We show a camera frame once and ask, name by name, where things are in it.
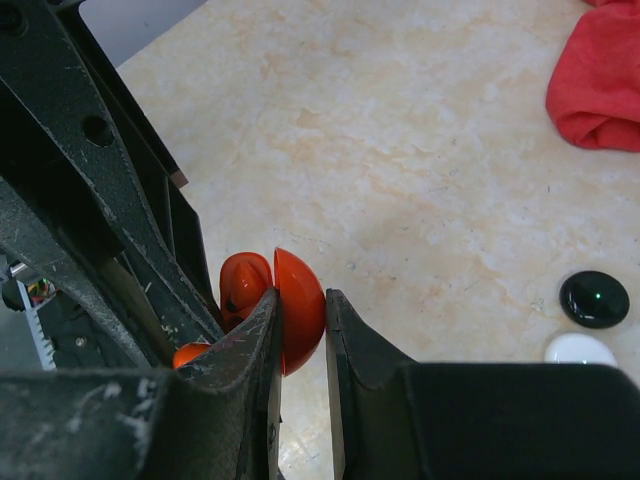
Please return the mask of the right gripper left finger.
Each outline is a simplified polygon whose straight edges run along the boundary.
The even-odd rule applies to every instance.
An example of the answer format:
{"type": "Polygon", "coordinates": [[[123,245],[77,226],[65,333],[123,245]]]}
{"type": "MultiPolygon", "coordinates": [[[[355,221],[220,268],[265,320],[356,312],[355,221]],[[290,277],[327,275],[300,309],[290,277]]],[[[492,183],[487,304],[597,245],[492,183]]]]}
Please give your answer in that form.
{"type": "Polygon", "coordinates": [[[5,479],[277,479],[282,314],[249,317],[176,370],[1,377],[5,479]]]}

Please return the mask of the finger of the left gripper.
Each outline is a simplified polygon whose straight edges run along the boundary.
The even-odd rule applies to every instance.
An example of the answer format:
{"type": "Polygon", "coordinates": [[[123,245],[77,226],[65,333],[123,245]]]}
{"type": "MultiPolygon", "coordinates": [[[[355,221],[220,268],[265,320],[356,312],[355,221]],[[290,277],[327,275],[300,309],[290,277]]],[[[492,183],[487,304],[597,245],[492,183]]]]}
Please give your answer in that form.
{"type": "Polygon", "coordinates": [[[155,353],[134,337],[124,307],[6,180],[1,181],[1,247],[79,303],[136,366],[155,365],[155,353]]]}

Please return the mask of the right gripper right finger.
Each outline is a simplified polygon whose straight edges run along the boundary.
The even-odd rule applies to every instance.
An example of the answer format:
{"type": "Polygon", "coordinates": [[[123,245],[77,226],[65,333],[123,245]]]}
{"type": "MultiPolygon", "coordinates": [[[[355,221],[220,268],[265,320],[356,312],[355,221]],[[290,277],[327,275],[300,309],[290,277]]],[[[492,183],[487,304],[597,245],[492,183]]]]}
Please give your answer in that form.
{"type": "Polygon", "coordinates": [[[420,363],[326,294],[338,479],[635,479],[639,391],[604,365],[420,363]]]}

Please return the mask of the orange earbud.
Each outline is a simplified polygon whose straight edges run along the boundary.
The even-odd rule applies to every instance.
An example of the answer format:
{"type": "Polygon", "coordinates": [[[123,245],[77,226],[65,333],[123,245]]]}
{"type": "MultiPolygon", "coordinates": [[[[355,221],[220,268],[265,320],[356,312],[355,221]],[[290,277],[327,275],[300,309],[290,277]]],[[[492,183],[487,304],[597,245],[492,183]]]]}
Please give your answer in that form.
{"type": "Polygon", "coordinates": [[[230,329],[251,314],[268,286],[265,277],[248,261],[241,261],[232,269],[225,297],[230,329]]]}
{"type": "Polygon", "coordinates": [[[192,342],[181,346],[175,351],[173,355],[173,369],[177,370],[187,363],[193,361],[198,356],[206,353],[210,349],[210,347],[211,345],[205,342],[192,342]]]}

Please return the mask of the white earbud charging case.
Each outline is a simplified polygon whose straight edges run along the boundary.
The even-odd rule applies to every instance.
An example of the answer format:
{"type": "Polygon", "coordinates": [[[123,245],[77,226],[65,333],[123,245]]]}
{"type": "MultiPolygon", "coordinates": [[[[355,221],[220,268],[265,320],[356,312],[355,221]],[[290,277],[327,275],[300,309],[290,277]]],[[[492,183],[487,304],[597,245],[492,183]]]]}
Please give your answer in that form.
{"type": "Polygon", "coordinates": [[[544,362],[618,366],[614,354],[603,342],[582,333],[565,333],[552,339],[544,352],[544,362]]]}

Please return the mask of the black earbud charging case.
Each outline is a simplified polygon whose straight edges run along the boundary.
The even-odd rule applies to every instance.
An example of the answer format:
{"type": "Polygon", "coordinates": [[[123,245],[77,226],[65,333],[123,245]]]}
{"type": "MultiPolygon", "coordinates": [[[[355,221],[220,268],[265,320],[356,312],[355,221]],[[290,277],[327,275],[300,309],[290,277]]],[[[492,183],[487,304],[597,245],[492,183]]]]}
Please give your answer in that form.
{"type": "Polygon", "coordinates": [[[559,303],[573,322],[590,329],[612,328],[630,310],[630,297],[622,283],[593,270],[569,276],[560,287],[559,303]]]}

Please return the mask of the red crumpled cloth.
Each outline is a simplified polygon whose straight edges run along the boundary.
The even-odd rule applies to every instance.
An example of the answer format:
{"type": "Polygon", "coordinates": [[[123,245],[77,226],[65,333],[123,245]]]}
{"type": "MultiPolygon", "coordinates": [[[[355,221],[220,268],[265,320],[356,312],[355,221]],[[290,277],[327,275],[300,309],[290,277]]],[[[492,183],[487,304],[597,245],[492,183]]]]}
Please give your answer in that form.
{"type": "Polygon", "coordinates": [[[551,75],[546,110],[568,143],[639,151],[639,3],[590,1],[551,75]]]}

